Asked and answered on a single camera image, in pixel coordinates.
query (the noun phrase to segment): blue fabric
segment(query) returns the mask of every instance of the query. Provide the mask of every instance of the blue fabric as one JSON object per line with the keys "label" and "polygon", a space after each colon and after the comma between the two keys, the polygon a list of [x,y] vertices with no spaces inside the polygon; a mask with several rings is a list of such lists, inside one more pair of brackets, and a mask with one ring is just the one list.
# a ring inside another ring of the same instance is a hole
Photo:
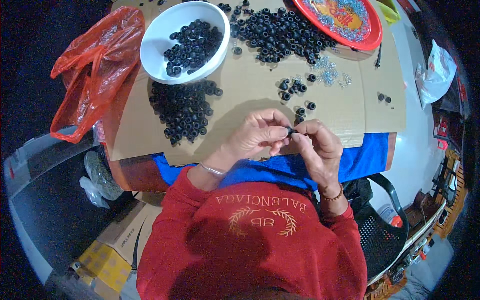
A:
{"label": "blue fabric", "polygon": [[[343,149],[339,181],[345,182],[385,171],[387,152],[388,133],[366,133],[362,147]],[[152,157],[163,180],[172,185],[183,167],[170,166],[163,153],[153,154]],[[219,187],[249,181],[284,183],[313,191],[317,189],[317,184],[310,179],[300,155],[275,156],[263,162],[243,159],[235,164]]]}

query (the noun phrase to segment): hand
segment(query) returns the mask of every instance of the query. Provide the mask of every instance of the hand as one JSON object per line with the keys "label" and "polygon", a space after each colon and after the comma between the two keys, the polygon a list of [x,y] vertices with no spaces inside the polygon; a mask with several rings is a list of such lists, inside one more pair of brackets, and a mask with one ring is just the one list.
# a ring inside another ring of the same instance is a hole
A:
{"label": "hand", "polygon": [[338,169],[343,153],[340,139],[317,119],[304,121],[295,130],[299,133],[293,133],[291,138],[305,160],[310,177],[318,183],[324,197],[335,198],[340,193]]}
{"label": "hand", "polygon": [[290,141],[287,126],[290,121],[278,109],[254,111],[222,147],[237,160],[252,157],[267,146],[272,147],[269,154],[274,156]]}

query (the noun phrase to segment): yellow plastic bag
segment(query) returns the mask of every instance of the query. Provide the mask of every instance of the yellow plastic bag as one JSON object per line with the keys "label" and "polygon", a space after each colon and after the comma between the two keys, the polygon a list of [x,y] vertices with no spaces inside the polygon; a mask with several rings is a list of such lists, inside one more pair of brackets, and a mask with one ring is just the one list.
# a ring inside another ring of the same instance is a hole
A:
{"label": "yellow plastic bag", "polygon": [[392,0],[377,0],[377,2],[385,16],[385,19],[387,20],[388,25],[401,20],[400,14],[398,13],[398,10],[396,10]]}

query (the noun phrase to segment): person's right hand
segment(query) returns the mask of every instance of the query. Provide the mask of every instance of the person's right hand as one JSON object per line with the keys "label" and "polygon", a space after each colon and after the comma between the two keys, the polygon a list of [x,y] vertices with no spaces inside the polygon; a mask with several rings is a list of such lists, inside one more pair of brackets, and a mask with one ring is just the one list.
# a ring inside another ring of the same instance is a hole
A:
{"label": "person's right hand", "polygon": [[293,133],[291,139],[297,144],[310,177],[318,183],[319,192],[327,198],[337,197],[340,194],[338,169],[343,153],[340,139],[318,119],[304,121],[294,129],[298,133]]}

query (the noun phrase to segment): oval red tray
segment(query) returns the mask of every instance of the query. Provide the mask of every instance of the oval red tray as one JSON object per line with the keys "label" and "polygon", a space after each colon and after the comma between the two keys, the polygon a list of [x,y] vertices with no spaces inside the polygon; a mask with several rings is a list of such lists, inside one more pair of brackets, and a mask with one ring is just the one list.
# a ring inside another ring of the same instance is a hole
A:
{"label": "oval red tray", "polygon": [[311,11],[311,8],[303,3],[302,0],[293,0],[293,3],[298,9],[305,15],[315,26],[320,30],[328,34],[331,38],[335,39],[338,43],[349,46],[358,50],[369,51],[377,48],[382,42],[382,23],[378,17],[375,8],[368,0],[360,0],[365,5],[365,9],[368,13],[368,28],[369,31],[363,36],[363,40],[359,42],[350,41],[336,32],[332,32],[327,26],[323,25],[317,15]]}

